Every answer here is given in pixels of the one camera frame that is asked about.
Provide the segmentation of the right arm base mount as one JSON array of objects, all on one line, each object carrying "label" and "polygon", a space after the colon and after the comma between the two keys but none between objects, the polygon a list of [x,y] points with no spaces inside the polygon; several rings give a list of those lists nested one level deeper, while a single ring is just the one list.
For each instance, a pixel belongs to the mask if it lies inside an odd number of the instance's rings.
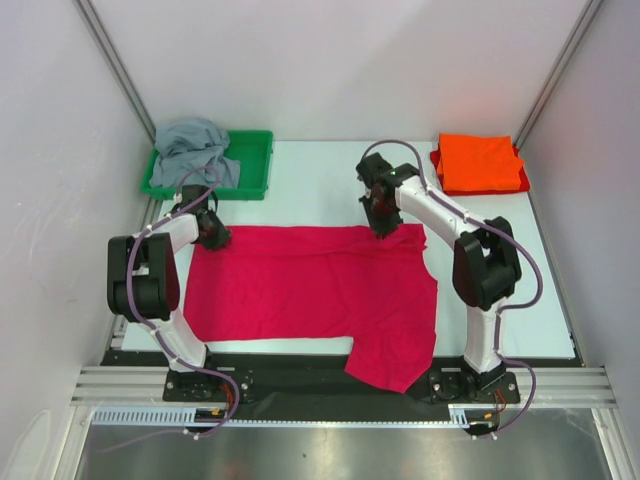
[{"label": "right arm base mount", "polygon": [[517,404],[521,395],[512,372],[499,372],[488,379],[467,370],[435,370],[427,376],[433,403]]}]

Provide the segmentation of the crimson red t shirt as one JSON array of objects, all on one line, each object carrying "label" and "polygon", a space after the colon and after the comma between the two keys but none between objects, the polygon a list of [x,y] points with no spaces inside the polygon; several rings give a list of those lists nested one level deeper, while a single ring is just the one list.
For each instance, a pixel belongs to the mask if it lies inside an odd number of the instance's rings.
[{"label": "crimson red t shirt", "polygon": [[385,239],[365,226],[234,226],[228,246],[194,250],[184,315],[203,342],[353,341],[345,370],[398,393],[431,366],[438,283],[422,226]]}]

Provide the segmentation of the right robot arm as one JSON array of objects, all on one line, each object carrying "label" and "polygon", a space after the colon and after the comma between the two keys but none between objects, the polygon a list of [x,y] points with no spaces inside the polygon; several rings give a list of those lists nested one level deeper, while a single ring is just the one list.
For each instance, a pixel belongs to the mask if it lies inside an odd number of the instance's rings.
[{"label": "right robot arm", "polygon": [[359,198],[369,226],[379,238],[399,229],[407,213],[432,230],[452,250],[452,284],[466,305],[467,339],[463,354],[470,370],[461,376],[463,393],[484,401],[497,389],[504,370],[501,314],[522,277],[524,248],[503,217],[482,220],[446,196],[419,169],[393,167],[371,156],[356,166],[365,193]]}]

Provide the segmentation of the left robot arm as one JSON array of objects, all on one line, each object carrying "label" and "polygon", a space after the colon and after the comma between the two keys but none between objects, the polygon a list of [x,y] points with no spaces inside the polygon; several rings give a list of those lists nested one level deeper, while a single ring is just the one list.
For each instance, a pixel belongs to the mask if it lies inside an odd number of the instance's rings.
[{"label": "left robot arm", "polygon": [[180,308],[175,255],[195,244],[216,251],[227,246],[230,230],[214,209],[176,210],[137,235],[117,236],[107,245],[107,304],[116,315],[138,323],[175,372],[188,372],[185,388],[199,400],[213,398],[219,374],[205,366],[208,348]]}]

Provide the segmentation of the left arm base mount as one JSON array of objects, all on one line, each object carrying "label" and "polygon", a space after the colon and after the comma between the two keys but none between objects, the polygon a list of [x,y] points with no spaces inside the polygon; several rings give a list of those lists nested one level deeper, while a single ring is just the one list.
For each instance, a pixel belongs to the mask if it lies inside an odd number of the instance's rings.
[{"label": "left arm base mount", "polygon": [[[240,392],[240,403],[249,403],[255,400],[251,371],[222,369],[218,372],[229,376],[236,382]],[[162,399],[165,402],[182,403],[222,402],[227,398],[227,392],[235,397],[231,384],[217,376],[194,371],[169,370],[165,379]]]}]

